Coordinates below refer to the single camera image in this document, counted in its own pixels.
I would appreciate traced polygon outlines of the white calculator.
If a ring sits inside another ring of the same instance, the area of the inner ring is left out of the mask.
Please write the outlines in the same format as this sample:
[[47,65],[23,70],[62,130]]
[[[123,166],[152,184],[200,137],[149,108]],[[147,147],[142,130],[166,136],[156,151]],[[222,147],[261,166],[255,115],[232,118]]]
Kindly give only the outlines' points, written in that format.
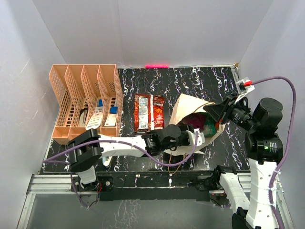
[[85,129],[88,131],[90,129],[97,129],[98,127],[100,127],[100,125],[102,124],[102,117],[103,117],[103,112],[94,111]]

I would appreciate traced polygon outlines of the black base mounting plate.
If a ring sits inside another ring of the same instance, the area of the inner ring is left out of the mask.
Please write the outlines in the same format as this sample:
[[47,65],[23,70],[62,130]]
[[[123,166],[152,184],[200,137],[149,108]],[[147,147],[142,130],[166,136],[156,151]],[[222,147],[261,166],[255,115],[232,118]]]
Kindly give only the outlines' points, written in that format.
[[99,201],[196,200],[228,205],[225,191],[211,171],[99,172],[92,184],[73,177],[80,194],[95,194]]

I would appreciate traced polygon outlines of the white plastic hook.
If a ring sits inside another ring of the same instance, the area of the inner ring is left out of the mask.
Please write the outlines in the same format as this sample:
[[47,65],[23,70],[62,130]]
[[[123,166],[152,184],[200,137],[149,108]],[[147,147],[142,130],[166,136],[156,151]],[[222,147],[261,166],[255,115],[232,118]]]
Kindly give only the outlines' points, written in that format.
[[112,156],[107,156],[107,157],[103,157],[103,158],[102,158],[102,164],[103,164],[105,167],[110,167],[111,162],[112,162]]

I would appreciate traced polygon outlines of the brown snack bag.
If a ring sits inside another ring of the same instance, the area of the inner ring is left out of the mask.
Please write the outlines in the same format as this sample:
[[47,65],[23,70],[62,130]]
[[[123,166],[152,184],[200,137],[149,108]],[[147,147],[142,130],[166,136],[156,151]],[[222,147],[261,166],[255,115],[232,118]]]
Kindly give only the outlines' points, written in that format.
[[161,129],[163,129],[163,127],[155,128],[155,129],[150,129],[150,128],[148,128],[148,129],[139,129],[137,131],[134,131],[134,134],[135,135],[144,135],[144,134],[146,134],[146,133],[148,133],[150,131],[161,130]]

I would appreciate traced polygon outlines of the black white stapler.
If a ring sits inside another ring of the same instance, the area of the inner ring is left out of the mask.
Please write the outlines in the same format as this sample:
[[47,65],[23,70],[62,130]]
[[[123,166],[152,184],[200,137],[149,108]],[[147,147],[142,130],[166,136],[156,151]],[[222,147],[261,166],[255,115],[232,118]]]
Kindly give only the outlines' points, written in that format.
[[85,127],[86,126],[86,118],[88,114],[88,108],[83,108],[80,110],[80,117],[79,117],[79,126]]

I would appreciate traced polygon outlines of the purple snack bag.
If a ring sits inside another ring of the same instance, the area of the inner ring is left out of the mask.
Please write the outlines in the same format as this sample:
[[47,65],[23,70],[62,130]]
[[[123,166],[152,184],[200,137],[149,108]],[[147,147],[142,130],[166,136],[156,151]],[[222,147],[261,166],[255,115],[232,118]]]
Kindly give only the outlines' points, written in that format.
[[203,129],[205,123],[205,114],[204,113],[192,113],[184,117],[182,122],[185,125],[193,125],[194,129]]

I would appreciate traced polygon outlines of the white red card box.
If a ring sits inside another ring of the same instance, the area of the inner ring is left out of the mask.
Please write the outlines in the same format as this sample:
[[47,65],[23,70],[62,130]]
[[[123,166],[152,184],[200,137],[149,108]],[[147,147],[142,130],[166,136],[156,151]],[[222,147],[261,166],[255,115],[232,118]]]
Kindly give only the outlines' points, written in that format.
[[117,114],[108,114],[105,121],[105,127],[115,127],[117,122]]

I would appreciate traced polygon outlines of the red light strip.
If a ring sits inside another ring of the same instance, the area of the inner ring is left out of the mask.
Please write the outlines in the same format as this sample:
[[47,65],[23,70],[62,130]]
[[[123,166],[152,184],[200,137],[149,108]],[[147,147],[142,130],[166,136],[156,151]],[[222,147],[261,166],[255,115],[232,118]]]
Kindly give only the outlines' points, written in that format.
[[166,64],[147,64],[147,65],[145,65],[146,69],[154,69],[154,68],[163,69],[163,68],[168,68],[168,67],[169,66]]

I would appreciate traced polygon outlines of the aluminium frame rail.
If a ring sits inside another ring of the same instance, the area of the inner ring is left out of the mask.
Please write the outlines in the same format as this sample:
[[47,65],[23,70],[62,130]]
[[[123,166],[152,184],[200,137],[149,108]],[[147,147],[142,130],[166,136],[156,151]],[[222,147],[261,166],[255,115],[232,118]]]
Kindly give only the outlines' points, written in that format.
[[33,175],[27,190],[26,200],[17,227],[25,229],[28,225],[34,200],[39,194],[72,194],[69,175]]

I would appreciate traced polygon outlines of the red doritos snack bag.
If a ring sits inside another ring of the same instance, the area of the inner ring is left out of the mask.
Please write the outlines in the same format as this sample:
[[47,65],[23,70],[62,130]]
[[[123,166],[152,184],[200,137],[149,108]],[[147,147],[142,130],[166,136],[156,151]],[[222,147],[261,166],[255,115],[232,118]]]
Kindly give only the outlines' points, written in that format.
[[134,131],[148,128],[164,128],[164,103],[165,99],[162,96],[135,94]]

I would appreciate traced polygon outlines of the brown paper bag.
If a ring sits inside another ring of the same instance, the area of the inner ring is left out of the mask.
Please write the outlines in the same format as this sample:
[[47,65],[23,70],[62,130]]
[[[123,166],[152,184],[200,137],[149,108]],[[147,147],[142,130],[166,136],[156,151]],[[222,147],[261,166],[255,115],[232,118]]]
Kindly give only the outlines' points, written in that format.
[[213,144],[215,139],[224,132],[226,125],[218,123],[205,111],[206,106],[214,104],[214,102],[204,99],[180,94],[173,107],[170,124],[180,127],[192,125],[194,129],[200,131],[199,136],[202,138],[202,143],[196,147],[192,157],[203,155],[205,148]]

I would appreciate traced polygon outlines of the pink plastic file organizer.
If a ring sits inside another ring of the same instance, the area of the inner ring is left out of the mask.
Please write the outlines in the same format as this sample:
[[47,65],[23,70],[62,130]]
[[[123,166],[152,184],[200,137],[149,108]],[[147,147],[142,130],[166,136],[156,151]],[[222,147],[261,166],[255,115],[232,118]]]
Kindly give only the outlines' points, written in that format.
[[[86,131],[79,126],[80,110],[88,108],[86,125],[93,112],[102,103],[102,124],[99,134],[118,136],[121,128],[123,94],[116,64],[54,64],[49,80],[59,104],[59,114],[52,133],[58,144]],[[118,107],[115,127],[105,127],[110,108]]]

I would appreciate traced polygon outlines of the blue object in organizer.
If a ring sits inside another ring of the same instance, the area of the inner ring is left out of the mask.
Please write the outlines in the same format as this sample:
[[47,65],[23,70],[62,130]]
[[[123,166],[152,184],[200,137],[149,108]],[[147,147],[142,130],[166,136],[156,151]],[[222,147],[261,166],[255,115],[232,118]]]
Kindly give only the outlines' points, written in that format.
[[118,107],[117,106],[111,107],[109,113],[110,114],[117,114],[118,113]]

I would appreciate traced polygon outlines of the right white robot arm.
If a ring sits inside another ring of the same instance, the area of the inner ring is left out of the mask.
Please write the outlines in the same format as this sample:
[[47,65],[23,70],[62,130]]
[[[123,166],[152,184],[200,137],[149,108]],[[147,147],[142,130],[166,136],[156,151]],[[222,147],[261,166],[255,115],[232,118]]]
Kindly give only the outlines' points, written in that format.
[[276,204],[276,168],[283,158],[283,143],[276,130],[282,120],[283,106],[272,98],[263,98],[252,112],[246,97],[229,96],[204,110],[218,123],[231,121],[246,130],[245,146],[250,165],[250,197],[247,197],[237,172],[217,166],[206,180],[210,187],[223,189],[232,208],[234,229],[278,229]]

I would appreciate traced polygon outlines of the green real chips bag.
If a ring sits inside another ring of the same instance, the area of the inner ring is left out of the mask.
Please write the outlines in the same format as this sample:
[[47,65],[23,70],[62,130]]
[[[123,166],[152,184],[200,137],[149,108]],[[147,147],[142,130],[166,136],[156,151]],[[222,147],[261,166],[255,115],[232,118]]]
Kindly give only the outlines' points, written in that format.
[[205,137],[213,136],[216,134],[216,127],[214,120],[209,116],[205,116],[205,123],[203,125],[203,134]]

